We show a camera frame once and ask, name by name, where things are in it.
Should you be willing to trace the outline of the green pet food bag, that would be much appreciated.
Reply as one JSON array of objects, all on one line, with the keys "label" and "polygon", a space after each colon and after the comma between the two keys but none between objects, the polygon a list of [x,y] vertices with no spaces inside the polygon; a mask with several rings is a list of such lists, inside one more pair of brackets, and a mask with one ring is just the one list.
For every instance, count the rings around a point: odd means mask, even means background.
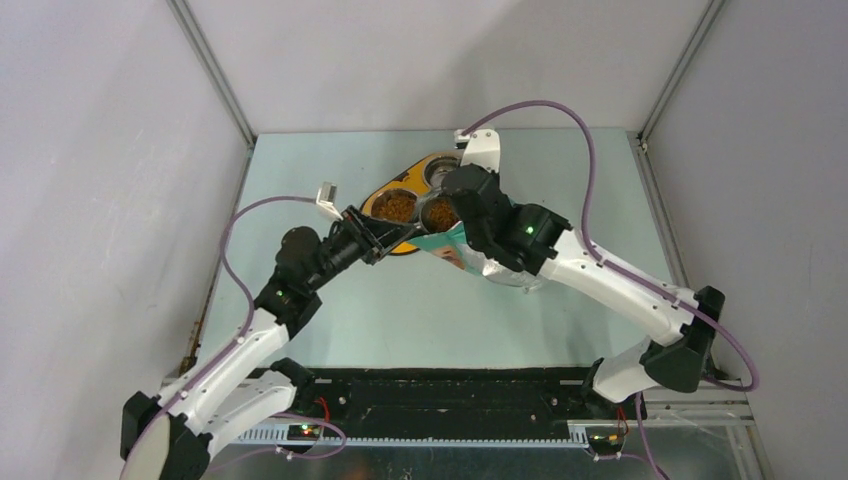
[{"label": "green pet food bag", "polygon": [[[446,197],[438,191],[431,191],[425,195]],[[422,226],[419,223],[417,224],[421,227],[421,235],[411,238],[408,242],[466,273],[485,278],[496,284],[522,288],[526,293],[541,288],[545,283],[544,280],[529,273],[514,272],[495,260],[487,259],[483,253],[472,249],[468,244],[464,224],[461,220],[449,231],[435,234],[426,233]]]}]

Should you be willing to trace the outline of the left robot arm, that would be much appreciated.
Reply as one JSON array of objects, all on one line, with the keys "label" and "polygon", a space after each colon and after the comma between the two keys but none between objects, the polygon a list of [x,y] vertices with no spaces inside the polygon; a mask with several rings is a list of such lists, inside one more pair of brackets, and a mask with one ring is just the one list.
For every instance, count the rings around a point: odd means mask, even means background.
[{"label": "left robot arm", "polygon": [[398,244],[420,234],[418,223],[397,223],[353,206],[335,215],[325,237],[309,226],[282,238],[275,266],[258,295],[248,295],[247,317],[212,357],[179,380],[126,404],[123,479],[199,479],[230,443],[265,419],[304,416],[316,403],[308,373],[286,359],[255,385],[243,382],[312,319],[319,289],[354,263],[374,265]]}]

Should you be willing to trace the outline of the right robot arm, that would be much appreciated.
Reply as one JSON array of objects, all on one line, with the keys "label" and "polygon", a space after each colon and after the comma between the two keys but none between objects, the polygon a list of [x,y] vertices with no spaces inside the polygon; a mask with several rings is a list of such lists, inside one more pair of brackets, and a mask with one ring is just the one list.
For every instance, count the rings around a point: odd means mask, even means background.
[{"label": "right robot arm", "polygon": [[668,286],[587,243],[562,216],[538,204],[514,204],[497,174],[477,165],[448,173],[443,194],[463,223],[468,245],[516,273],[574,288],[623,315],[646,338],[601,358],[584,382],[585,411],[606,418],[632,395],[654,387],[693,393],[704,378],[724,294]]}]

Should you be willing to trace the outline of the metal food scoop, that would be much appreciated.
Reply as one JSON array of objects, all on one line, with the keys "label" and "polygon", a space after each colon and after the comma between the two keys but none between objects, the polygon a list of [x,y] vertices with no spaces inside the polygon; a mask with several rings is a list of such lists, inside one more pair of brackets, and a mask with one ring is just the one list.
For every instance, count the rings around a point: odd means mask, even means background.
[{"label": "metal food scoop", "polygon": [[435,198],[415,210],[411,223],[420,222],[427,233],[444,233],[460,222],[446,198]]}]

